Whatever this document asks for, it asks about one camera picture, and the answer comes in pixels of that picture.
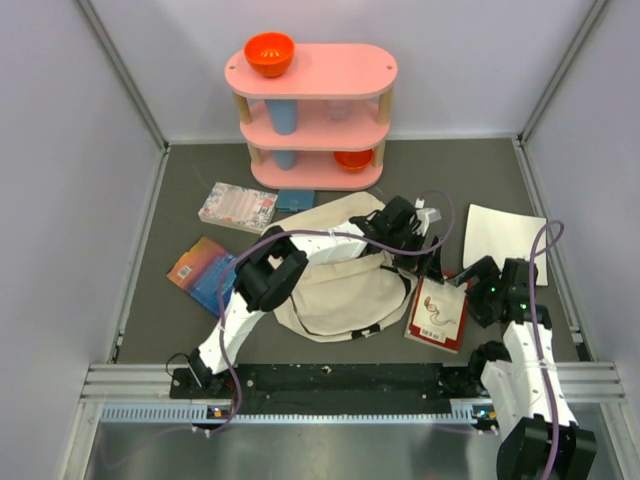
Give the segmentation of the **red and white book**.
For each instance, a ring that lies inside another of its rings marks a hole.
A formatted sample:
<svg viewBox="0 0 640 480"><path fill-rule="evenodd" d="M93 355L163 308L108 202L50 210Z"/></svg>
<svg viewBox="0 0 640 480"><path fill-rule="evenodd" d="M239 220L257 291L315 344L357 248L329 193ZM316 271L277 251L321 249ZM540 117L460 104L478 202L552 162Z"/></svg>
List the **red and white book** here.
<svg viewBox="0 0 640 480"><path fill-rule="evenodd" d="M452 354L461 348L467 319L467 285L420 279L404 337Z"/></svg>

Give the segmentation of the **cream canvas backpack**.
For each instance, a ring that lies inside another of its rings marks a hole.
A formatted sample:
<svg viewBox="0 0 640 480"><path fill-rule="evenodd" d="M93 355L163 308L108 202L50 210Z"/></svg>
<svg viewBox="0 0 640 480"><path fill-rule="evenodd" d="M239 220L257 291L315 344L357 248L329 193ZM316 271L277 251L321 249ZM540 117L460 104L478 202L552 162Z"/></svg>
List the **cream canvas backpack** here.
<svg viewBox="0 0 640 480"><path fill-rule="evenodd" d="M370 232L369 220L386 204L360 192L295 214L276 225L285 231ZM335 236L293 237L313 258L282 305L278 323L318 343L368 337L403 317L417 286L415 274L394 256L361 240Z"/></svg>

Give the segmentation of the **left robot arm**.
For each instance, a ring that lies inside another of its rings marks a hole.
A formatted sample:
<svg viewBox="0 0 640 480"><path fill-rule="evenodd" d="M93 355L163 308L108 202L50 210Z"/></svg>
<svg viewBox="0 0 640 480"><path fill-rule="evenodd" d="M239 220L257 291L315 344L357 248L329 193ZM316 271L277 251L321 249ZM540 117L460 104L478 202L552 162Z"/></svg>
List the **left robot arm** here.
<svg viewBox="0 0 640 480"><path fill-rule="evenodd" d="M226 387L228 371L267 313L318 343L376 334L400 320L426 263L445 239L426 240L440 218L396 196L383 208L359 193L276 222L243 254L221 254L197 280L218 318L188 356L192 384L205 396Z"/></svg>

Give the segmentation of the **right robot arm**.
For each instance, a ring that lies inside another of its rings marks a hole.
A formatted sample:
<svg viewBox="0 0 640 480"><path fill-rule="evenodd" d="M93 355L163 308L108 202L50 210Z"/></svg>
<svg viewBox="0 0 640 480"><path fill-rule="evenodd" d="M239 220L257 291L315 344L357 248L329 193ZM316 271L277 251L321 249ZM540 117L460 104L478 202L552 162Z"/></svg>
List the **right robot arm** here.
<svg viewBox="0 0 640 480"><path fill-rule="evenodd" d="M580 428L560 385L548 309L531 300L536 267L508 258L502 267L484 256L450 279L466 284L468 313L483 327L501 323L499 341L480 345L464 368L444 368L439 385L450 396L491 398L498 428L500 479L585 479L597 442Z"/></svg>

